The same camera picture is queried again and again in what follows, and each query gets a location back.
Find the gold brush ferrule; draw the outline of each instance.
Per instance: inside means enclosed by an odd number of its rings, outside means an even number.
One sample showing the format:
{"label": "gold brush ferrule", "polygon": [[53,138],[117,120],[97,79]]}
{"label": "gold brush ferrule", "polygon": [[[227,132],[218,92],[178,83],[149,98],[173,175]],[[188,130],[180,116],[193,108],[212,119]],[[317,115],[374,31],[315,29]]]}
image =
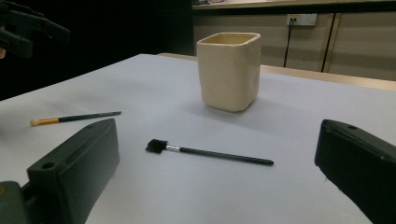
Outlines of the gold brush ferrule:
{"label": "gold brush ferrule", "polygon": [[37,125],[51,124],[51,123],[59,123],[58,119],[40,119],[37,121]]}

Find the cream ceramic cup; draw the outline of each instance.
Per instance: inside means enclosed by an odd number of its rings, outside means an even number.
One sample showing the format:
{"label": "cream ceramic cup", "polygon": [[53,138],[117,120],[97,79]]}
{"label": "cream ceramic cup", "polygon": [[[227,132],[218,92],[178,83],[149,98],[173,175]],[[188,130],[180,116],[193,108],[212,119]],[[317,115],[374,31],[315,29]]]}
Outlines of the cream ceramic cup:
{"label": "cream ceramic cup", "polygon": [[197,42],[198,70],[204,103],[238,112],[259,93],[259,34],[218,33]]}

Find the table surface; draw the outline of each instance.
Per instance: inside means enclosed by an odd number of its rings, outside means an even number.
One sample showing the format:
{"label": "table surface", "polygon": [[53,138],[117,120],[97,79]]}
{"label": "table surface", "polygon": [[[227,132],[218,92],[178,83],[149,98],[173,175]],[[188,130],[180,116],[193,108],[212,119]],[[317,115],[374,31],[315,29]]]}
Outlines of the table surface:
{"label": "table surface", "polygon": [[[335,119],[396,145],[396,91],[262,71],[241,113],[210,108],[200,94],[196,61],[140,54],[2,101],[0,180],[24,185],[30,165],[101,120],[30,119],[120,110],[120,165],[87,223],[371,223],[314,164],[319,128]],[[154,155],[145,151],[154,138],[275,165]]]}

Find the screw hole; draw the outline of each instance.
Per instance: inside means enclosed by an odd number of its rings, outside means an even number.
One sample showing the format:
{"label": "screw hole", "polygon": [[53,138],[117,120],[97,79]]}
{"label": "screw hole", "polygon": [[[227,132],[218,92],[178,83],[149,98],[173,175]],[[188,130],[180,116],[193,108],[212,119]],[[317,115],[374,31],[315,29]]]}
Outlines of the screw hole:
{"label": "screw hole", "polygon": [[47,162],[43,166],[41,166],[41,168],[49,169],[49,168],[52,168],[54,165],[55,165],[55,163],[53,163],[53,162]]}
{"label": "screw hole", "polygon": [[6,193],[6,187],[0,186],[0,196]]}

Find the dark background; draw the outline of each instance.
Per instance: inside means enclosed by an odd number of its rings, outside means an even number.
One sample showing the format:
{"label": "dark background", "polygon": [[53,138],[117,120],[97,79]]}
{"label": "dark background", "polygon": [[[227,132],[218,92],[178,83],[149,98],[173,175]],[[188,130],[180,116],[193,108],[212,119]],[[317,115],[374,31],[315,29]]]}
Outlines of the dark background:
{"label": "dark background", "polygon": [[32,32],[33,56],[0,60],[0,100],[37,90],[139,53],[193,55],[191,1],[15,0],[70,30],[69,44]]}

